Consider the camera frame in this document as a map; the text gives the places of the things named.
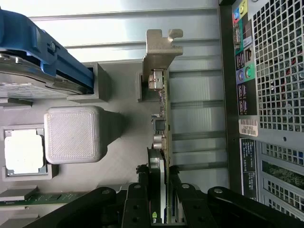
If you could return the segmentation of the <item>bare green RAM stick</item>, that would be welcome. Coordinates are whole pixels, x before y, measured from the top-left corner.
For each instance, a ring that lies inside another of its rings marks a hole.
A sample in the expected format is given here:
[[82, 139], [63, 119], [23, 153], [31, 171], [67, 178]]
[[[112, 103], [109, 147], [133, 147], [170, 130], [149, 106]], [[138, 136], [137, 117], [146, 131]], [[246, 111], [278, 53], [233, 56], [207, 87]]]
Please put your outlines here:
[[82, 192], [35, 193], [26, 200], [0, 202], [1, 207], [28, 207], [35, 205], [64, 205], [83, 196]]

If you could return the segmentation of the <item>grey printed parts rack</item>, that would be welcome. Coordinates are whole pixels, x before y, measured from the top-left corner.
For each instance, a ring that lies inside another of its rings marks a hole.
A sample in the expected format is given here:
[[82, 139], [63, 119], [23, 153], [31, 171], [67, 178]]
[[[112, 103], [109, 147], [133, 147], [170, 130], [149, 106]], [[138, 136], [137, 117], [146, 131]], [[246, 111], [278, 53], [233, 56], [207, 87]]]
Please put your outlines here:
[[[141, 63], [86, 63], [94, 92], [66, 98], [24, 100], [28, 108], [0, 110], [0, 202], [35, 193], [127, 190], [138, 181], [152, 147], [158, 94], [148, 89]], [[43, 129], [46, 175], [7, 176], [6, 130]]]

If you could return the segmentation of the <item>silver CPU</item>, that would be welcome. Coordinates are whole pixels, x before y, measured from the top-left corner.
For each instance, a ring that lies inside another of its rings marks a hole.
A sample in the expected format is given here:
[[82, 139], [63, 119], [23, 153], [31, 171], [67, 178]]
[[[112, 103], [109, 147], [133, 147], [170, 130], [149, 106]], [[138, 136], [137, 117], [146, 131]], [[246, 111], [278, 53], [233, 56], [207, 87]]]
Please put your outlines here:
[[7, 176], [46, 175], [43, 129], [6, 130], [4, 156]]

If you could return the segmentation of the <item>open black PC case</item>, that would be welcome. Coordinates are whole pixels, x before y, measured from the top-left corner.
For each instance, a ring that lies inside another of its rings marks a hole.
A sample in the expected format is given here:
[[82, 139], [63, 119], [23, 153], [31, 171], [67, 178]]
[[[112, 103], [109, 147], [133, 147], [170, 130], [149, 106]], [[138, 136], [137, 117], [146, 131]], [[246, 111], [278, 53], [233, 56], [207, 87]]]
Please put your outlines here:
[[218, 0], [239, 228], [304, 228], [304, 0]]

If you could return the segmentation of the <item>hard disk blue caddy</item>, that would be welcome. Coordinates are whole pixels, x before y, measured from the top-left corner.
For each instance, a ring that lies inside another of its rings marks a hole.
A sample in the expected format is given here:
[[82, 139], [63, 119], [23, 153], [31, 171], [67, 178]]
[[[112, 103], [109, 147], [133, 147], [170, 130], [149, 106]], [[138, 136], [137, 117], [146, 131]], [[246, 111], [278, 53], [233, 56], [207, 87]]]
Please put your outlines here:
[[66, 98], [94, 92], [94, 73], [28, 17], [0, 9], [0, 98]]

